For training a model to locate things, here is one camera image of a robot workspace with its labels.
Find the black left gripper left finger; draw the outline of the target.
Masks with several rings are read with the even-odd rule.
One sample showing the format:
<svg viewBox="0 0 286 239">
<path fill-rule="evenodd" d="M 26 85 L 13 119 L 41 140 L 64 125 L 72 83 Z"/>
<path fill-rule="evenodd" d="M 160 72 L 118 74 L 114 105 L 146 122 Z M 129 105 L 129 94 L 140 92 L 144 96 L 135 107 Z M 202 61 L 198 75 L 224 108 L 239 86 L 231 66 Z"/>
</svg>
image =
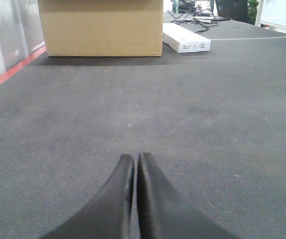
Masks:
<svg viewBox="0 0 286 239">
<path fill-rule="evenodd" d="M 128 239 L 134 159 L 123 154 L 104 186 L 74 216 L 43 239 Z"/>
</svg>

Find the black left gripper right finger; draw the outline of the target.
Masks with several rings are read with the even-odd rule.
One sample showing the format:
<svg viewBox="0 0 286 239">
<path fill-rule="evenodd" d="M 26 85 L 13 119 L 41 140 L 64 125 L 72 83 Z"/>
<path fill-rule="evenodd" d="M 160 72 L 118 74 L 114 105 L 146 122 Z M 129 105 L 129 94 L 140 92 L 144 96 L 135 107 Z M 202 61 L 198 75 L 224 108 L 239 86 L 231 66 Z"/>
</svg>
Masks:
<svg viewBox="0 0 286 239">
<path fill-rule="evenodd" d="M 138 157 L 137 211 L 143 239 L 237 238 L 190 204 L 148 152 Z"/>
</svg>

